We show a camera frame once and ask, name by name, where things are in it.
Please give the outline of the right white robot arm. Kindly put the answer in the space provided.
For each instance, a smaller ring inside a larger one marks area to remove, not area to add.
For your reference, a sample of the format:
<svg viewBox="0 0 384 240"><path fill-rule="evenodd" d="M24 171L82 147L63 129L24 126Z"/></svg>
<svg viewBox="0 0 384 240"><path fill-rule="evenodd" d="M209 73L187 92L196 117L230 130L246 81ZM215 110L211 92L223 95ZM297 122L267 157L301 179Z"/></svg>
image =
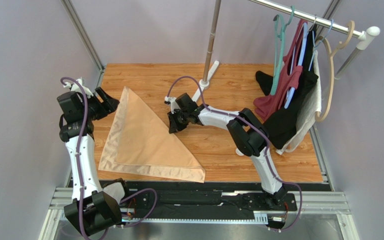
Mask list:
<svg viewBox="0 0 384 240"><path fill-rule="evenodd" d="M179 97L167 96L164 102L170 106L167 114L169 133L181 132L190 124L227 130L236 145L236 153L250 157L260 178L261 188L269 194L271 203L278 205L283 201L287 190L270 154L269 134L250 109L226 111L205 104L198 105L187 93Z"/></svg>

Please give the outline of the beige cloth napkin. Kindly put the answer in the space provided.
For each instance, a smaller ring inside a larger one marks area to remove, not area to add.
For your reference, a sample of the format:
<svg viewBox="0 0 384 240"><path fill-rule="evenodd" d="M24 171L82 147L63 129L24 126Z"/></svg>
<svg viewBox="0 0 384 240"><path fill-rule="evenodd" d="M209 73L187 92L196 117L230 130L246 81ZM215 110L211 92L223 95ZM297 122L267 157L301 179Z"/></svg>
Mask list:
<svg viewBox="0 0 384 240"><path fill-rule="evenodd" d="M203 183L206 171L182 141L129 87L124 87L99 170Z"/></svg>

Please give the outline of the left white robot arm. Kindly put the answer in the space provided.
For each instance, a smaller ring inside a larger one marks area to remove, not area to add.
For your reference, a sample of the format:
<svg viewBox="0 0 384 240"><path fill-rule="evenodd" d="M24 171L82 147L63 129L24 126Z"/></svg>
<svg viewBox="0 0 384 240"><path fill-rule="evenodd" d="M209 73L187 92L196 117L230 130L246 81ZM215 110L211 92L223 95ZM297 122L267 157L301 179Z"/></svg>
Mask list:
<svg viewBox="0 0 384 240"><path fill-rule="evenodd" d="M102 186L95 164L94 120L114 113L119 100L109 96L101 87L95 93L77 86L57 97L63 111L60 117L60 139L69 153L73 192L72 202L64 207L68 221L86 236L121 223L120 202L127 187L121 178Z"/></svg>

